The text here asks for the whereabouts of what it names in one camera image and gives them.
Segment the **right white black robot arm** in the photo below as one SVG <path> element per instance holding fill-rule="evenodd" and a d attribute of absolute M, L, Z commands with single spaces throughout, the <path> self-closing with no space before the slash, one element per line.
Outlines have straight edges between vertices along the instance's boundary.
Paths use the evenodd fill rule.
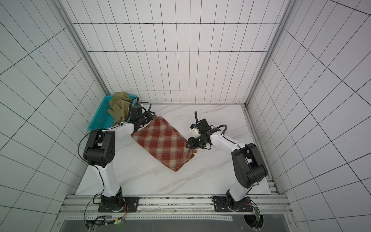
<path fill-rule="evenodd" d="M 193 136 L 188 139 L 189 149 L 207 149 L 207 145 L 216 146 L 231 154 L 236 182 L 225 197 L 215 196 L 214 210 L 216 212 L 253 211 L 254 204 L 247 196 L 250 190 L 268 175 L 258 147 L 253 144 L 243 144 L 225 135 L 227 125 L 212 127 L 207 120 L 195 118 L 196 123 L 190 126 Z"/>

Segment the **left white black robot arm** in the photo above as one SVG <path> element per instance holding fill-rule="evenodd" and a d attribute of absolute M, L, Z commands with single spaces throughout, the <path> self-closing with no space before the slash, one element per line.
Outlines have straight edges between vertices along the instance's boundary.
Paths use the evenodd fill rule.
<path fill-rule="evenodd" d="M 125 210 L 126 202 L 112 164 L 116 152 L 116 140 L 145 127 L 155 118 L 155 115 L 156 113 L 150 108 L 146 109 L 138 104 L 130 108 L 128 120 L 119 121 L 115 126 L 107 129 L 91 131 L 83 158 L 96 169 L 103 185 L 102 193 L 99 194 L 101 198 L 99 212 Z"/>

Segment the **red plaid skirt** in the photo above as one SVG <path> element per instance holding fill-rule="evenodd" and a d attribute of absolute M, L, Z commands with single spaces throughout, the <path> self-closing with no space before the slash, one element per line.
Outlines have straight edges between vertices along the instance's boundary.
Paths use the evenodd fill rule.
<path fill-rule="evenodd" d="M 156 116 L 131 137 L 174 172 L 179 171 L 197 153 L 197 150 L 187 148 L 187 140 L 163 117 Z"/>

